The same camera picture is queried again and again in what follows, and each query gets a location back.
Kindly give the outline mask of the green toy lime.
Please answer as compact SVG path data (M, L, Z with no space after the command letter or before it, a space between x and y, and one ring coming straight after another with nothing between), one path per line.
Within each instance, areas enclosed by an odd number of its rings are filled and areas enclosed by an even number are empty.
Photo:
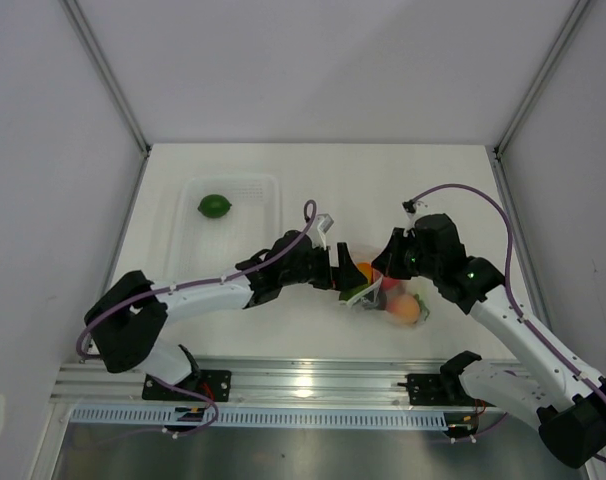
M205 218L219 219L226 216L231 207L231 202L225 196L210 194L201 199L197 210Z

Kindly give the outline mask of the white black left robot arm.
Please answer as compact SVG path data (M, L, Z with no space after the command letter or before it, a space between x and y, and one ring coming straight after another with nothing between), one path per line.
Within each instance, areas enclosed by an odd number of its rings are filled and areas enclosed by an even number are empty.
M175 398L187 400L198 392L200 376L186 347L162 341L165 327L207 313L254 308L291 285L340 293L366 287L368 279L346 243L338 243L337 255L337 265L331 265L327 248L292 230L237 263L223 280L160 287L142 271L131 271L90 308L84 322L109 373L138 368L162 380Z

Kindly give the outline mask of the orange green toy mango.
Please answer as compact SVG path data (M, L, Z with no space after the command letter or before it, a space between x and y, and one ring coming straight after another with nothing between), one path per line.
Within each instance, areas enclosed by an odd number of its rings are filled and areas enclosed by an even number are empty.
M355 287L340 292L340 302L348 303L355 298L360 298L361 293L372 285L374 272L371 264L367 262L359 262L357 264L357 269L361 273L362 279L359 280L359 284Z

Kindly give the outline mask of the red toy apple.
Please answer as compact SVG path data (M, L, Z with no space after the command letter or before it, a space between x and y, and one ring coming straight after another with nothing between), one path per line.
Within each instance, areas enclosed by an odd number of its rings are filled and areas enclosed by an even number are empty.
M401 281L398 279L383 276L380 284L380 289L383 292L394 291L399 287Z

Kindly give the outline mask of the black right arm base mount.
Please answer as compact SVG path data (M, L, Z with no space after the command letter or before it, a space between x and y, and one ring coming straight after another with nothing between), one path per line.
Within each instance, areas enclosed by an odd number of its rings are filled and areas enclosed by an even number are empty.
M413 406L472 407L475 399L464 391L459 377L466 367L481 360L480 355L464 351L442 364L437 373L409 373L397 386L405 389Z

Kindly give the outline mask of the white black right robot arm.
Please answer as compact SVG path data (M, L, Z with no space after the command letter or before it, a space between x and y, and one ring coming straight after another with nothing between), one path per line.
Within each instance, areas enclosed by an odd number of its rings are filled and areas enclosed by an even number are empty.
M548 451L570 468L600 458L606 447L606 377L525 310L489 260L467 254L449 216L431 214L410 228L394 228L373 267L393 279L430 280L531 376L524 380L474 357L441 376L439 389L447 401L488 401L536 430Z

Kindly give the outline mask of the clear zip top bag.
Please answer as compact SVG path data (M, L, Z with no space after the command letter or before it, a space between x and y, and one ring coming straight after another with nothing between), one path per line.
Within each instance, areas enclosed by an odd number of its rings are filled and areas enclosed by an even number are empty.
M339 294L339 303L359 314L372 313L397 327L415 328L425 323L430 310L421 297L418 280L398 280L373 267L380 248L356 244L350 255L367 283Z

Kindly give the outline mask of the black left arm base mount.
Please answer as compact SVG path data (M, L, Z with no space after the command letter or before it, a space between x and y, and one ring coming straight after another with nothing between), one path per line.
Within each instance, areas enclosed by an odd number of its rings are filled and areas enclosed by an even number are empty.
M165 402L227 402L232 373L203 370L184 345L159 343L138 365L145 373L142 399Z

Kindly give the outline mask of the white toy radish with leaves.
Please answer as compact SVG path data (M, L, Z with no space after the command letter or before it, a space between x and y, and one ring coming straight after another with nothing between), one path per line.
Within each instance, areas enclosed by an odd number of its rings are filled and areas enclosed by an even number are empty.
M424 300L421 298L421 296L419 294L415 294L414 295L414 299L417 302L417 305L419 307L419 314L417 317L417 321L418 322L424 322L427 320L427 318L430 315L430 310L427 307L426 303L424 302Z

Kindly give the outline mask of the orange toy peach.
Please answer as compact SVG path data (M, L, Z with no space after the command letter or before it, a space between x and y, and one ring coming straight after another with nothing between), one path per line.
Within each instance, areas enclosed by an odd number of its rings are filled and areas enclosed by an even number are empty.
M421 315L418 300L409 294L402 294L389 300L387 311L395 318L407 323L415 323Z

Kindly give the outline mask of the dark brown toy fruit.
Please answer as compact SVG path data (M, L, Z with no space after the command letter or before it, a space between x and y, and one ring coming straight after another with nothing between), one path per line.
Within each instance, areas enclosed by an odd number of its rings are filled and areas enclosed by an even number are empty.
M373 290L364 297L364 308L367 310L385 311L387 306L386 294L380 290Z

